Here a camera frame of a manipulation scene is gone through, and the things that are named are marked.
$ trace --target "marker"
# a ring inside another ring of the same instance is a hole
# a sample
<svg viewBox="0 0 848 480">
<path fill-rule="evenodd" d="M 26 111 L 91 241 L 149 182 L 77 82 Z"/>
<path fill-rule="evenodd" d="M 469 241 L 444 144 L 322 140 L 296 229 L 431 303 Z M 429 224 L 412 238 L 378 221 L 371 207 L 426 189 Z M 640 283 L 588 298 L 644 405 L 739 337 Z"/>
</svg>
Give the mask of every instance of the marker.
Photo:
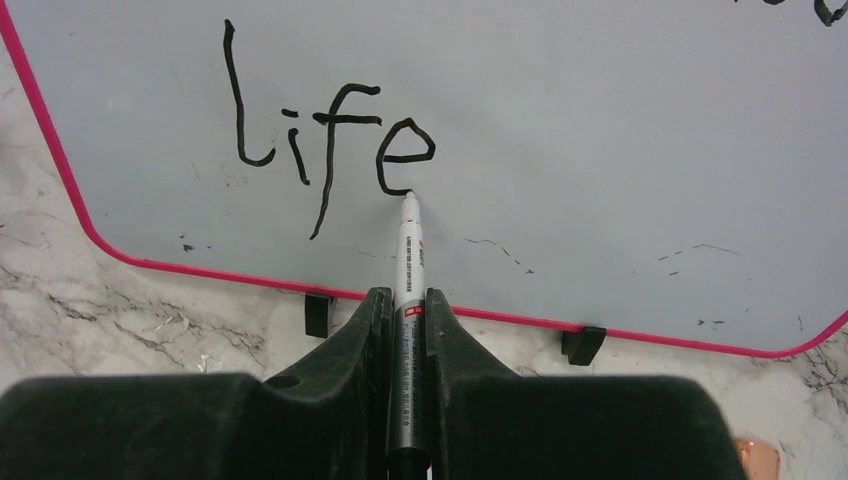
<svg viewBox="0 0 848 480">
<path fill-rule="evenodd" d="M 389 478 L 425 479 L 430 466 L 422 391 L 424 358 L 424 242 L 421 212 L 409 192 L 401 206 L 394 291 L 392 383 L 386 460 Z"/>
</svg>

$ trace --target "red logo on marker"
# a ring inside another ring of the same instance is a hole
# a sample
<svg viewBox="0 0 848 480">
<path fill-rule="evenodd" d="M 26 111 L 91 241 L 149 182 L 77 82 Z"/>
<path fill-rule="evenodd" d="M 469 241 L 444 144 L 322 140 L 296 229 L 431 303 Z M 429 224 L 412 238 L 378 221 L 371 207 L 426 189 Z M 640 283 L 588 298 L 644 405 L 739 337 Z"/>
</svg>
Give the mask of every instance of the red logo on marker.
<svg viewBox="0 0 848 480">
<path fill-rule="evenodd" d="M 409 308 L 407 308 L 406 310 L 403 311 L 404 318 L 406 318 L 410 315 L 423 315 L 423 314 L 424 314 L 424 307 L 422 307 L 421 305 L 417 305 L 415 307 L 409 307 Z"/>
</svg>

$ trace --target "copper object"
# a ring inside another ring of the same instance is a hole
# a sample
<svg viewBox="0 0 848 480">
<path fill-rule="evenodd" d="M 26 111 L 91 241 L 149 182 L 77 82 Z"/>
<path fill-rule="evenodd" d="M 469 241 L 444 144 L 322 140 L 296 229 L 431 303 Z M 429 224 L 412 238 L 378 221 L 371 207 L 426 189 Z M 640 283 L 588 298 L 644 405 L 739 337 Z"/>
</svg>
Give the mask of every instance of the copper object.
<svg viewBox="0 0 848 480">
<path fill-rule="evenodd" d="M 779 480 L 780 453 L 761 440 L 736 439 L 736 451 L 749 480 Z"/>
</svg>

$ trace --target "whiteboard stand foot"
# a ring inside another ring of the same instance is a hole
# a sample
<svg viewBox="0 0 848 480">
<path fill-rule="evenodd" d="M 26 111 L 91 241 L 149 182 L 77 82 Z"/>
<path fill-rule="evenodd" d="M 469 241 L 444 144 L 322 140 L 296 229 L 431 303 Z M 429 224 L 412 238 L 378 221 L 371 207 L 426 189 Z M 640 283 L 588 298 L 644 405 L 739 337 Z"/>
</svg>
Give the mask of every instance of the whiteboard stand foot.
<svg viewBox="0 0 848 480">
<path fill-rule="evenodd" d="M 306 334 L 310 337 L 327 338 L 336 309 L 336 297 L 307 293 L 303 302 Z"/>
<path fill-rule="evenodd" d="M 562 332 L 562 354 L 570 365 L 588 366 L 604 343 L 607 329 L 583 327 L 579 332 Z"/>
</svg>

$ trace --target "black plastic holder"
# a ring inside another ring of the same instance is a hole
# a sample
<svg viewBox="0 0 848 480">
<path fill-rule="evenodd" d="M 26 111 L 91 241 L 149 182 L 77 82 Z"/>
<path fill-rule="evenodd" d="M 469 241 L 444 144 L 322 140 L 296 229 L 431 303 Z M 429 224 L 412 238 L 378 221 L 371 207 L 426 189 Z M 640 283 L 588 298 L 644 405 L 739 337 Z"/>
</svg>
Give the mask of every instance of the black plastic holder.
<svg viewBox="0 0 848 480">
<path fill-rule="evenodd" d="M 570 365 L 588 366 L 607 337 L 607 329 L 583 327 L 579 332 L 562 332 L 562 354 Z"/>
<path fill-rule="evenodd" d="M 303 318 L 306 334 L 310 337 L 327 338 L 336 310 L 336 297 L 307 293 L 303 302 Z"/>
</svg>

